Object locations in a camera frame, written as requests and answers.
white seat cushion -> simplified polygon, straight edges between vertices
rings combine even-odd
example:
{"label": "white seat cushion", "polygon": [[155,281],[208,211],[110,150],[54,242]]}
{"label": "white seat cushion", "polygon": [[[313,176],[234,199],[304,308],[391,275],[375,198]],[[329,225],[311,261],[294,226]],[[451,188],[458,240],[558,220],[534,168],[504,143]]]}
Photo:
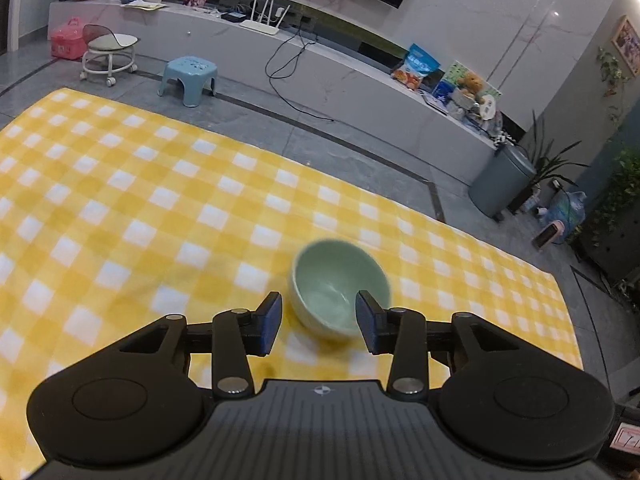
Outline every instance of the white seat cushion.
{"label": "white seat cushion", "polygon": [[122,50],[123,48],[129,48],[138,42],[138,38],[130,36],[129,34],[107,34],[106,36],[100,36],[95,40],[90,41],[87,45],[92,50]]}

hanging vine plant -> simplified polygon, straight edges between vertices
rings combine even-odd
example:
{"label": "hanging vine plant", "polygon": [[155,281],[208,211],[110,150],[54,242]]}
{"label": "hanging vine plant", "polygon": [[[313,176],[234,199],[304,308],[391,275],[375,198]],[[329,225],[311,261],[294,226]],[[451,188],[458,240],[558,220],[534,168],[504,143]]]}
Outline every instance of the hanging vine plant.
{"label": "hanging vine plant", "polygon": [[604,92],[604,97],[620,95],[620,104],[611,105],[607,108],[609,111],[609,120],[617,128],[620,126],[620,121],[625,112],[625,86],[629,78],[623,75],[618,58],[602,47],[598,48],[596,61],[600,63],[600,77],[602,82],[607,83],[607,91]]}

sticker label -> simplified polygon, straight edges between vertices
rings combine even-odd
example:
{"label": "sticker label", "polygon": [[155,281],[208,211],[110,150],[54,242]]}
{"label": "sticker label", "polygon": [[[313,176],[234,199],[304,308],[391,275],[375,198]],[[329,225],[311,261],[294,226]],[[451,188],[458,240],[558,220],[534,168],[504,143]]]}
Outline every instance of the sticker label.
{"label": "sticker label", "polygon": [[640,455],[640,428],[621,422],[610,447]]}

bowl rim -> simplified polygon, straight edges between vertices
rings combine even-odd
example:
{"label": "bowl rim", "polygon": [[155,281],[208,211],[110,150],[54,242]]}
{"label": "bowl rim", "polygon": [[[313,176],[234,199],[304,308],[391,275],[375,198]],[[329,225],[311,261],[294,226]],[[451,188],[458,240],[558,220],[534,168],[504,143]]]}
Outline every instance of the bowl rim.
{"label": "bowl rim", "polygon": [[298,282],[296,280],[296,269],[298,268],[298,263],[300,262],[300,258],[303,256],[303,254],[305,254],[308,250],[311,250],[312,248],[321,245],[321,244],[325,244],[328,242],[339,242],[341,244],[346,244],[348,246],[351,246],[352,248],[356,249],[357,251],[359,251],[365,258],[369,259],[375,267],[377,267],[380,270],[380,274],[382,274],[382,277],[384,279],[384,283],[386,285],[386,290],[388,291],[389,294],[389,306],[387,308],[389,308],[391,306],[391,284],[389,283],[389,279],[386,276],[386,272],[384,271],[384,269],[380,266],[380,264],[376,261],[376,259],[371,256],[369,253],[367,253],[367,251],[365,251],[362,247],[348,241],[348,240],[343,240],[341,238],[320,238],[318,240],[314,240],[313,242],[308,243],[307,245],[305,245],[304,247],[302,247],[298,253],[296,254],[296,256],[293,258],[293,263],[291,264],[291,272],[290,272],[290,277],[291,277],[291,286],[294,288],[294,292],[297,295],[298,298],[300,298],[300,303],[302,304],[303,308],[311,315],[311,317],[317,321],[319,324],[321,324],[323,327],[325,327],[328,330],[331,330],[332,332],[336,332],[338,334],[341,334],[343,336],[354,336],[359,334],[359,332],[355,331],[355,330],[346,330],[343,329],[341,327],[332,325],[327,323],[324,319],[321,319],[320,317],[318,317],[316,315],[316,313],[311,310],[305,300],[302,297],[302,294],[300,293],[300,290],[298,288]]}

pink storage box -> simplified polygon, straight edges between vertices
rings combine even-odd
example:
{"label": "pink storage box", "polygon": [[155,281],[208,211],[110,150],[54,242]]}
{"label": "pink storage box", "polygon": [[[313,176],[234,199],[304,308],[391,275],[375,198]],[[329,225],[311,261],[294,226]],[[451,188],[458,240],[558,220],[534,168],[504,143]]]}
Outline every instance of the pink storage box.
{"label": "pink storage box", "polygon": [[80,18],[71,18],[66,25],[51,33],[51,55],[64,59],[78,59],[86,52]]}

